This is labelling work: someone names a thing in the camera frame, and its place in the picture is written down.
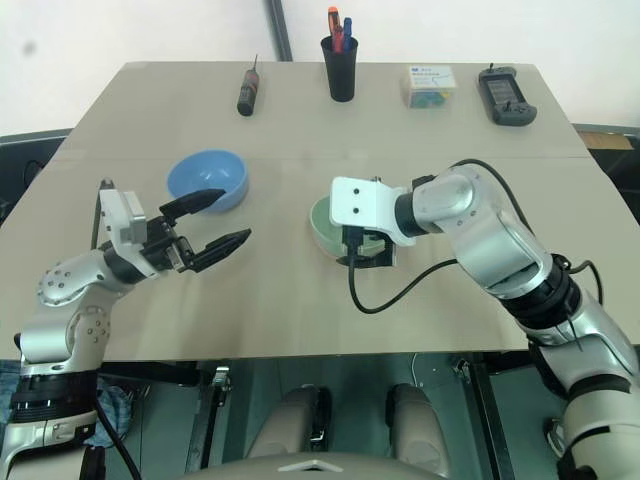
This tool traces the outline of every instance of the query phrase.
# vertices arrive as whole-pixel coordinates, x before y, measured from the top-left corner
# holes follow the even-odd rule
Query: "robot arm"
[[[75,478],[93,478],[101,451],[77,448],[59,455],[57,448],[80,447],[95,431],[97,369],[110,336],[111,308],[145,278],[171,269],[199,272],[245,242],[250,230],[225,235],[194,253],[173,229],[177,218],[224,193],[195,192],[163,205],[162,215],[147,221],[133,192],[100,190],[109,241],[47,270],[38,284],[36,313],[16,335],[22,367],[5,430],[2,480],[29,478],[23,470],[32,471],[36,464],[41,471],[64,472],[50,478],[74,478],[70,472]]]
[[[632,345],[571,279],[566,260],[548,253],[526,220],[467,163],[476,161],[417,179],[412,191],[338,177],[331,220],[347,227],[345,238],[356,227],[382,232],[400,246],[427,233],[447,235],[463,270],[527,335],[545,384],[570,401],[564,418],[570,448],[559,463],[561,477],[583,478],[578,475],[591,470],[599,479],[636,478],[640,390]]]

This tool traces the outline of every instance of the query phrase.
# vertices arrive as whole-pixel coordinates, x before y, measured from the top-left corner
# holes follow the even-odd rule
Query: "remote controller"
[[[529,105],[516,83],[516,70],[512,67],[489,68],[478,76],[480,90],[491,108],[493,121],[498,125],[522,127],[536,118],[538,110]]]

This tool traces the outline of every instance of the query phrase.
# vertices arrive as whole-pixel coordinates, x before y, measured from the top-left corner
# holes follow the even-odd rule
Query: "black pen holder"
[[[351,37],[351,49],[346,53],[336,53],[331,48],[331,37],[320,42],[327,67],[329,92],[336,102],[348,102],[353,98],[356,86],[356,53],[358,41]]]

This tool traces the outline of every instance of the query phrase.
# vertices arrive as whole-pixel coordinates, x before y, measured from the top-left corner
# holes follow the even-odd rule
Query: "pen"
[[[342,42],[342,51],[348,52],[351,50],[351,17],[345,17],[344,19],[344,40]]]
[[[335,53],[342,53],[343,38],[342,27],[338,25],[331,35],[331,43]]]
[[[329,35],[333,36],[336,27],[340,25],[340,15],[336,7],[329,7]]]

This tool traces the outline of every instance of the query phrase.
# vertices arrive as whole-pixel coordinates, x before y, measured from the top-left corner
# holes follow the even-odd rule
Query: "beige tabletop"
[[[170,200],[171,166],[203,148],[243,156],[249,192],[235,209],[181,219],[177,230],[198,249],[231,231],[253,234],[200,274],[170,272],[137,286],[113,310],[108,360],[524,348],[509,315],[458,267],[386,312],[361,314],[345,268],[312,238],[309,209],[334,176],[408,185],[468,156],[503,173],[551,251],[596,262],[608,311],[640,343],[631,293],[640,231],[533,67],[517,67],[540,109],[525,128],[486,117],[472,83],[479,65],[454,65],[459,88],[448,110],[410,111],[399,93],[389,98],[402,65],[359,65],[356,99],[343,105],[329,99],[322,65],[266,64],[256,112],[242,118],[234,103],[245,67],[133,64],[118,74],[0,229],[0,357],[16,356],[11,337],[34,309],[42,272],[88,248],[99,180],[135,190],[150,218]],[[399,249],[396,268],[357,272],[362,301],[382,303],[449,256],[441,235]]]

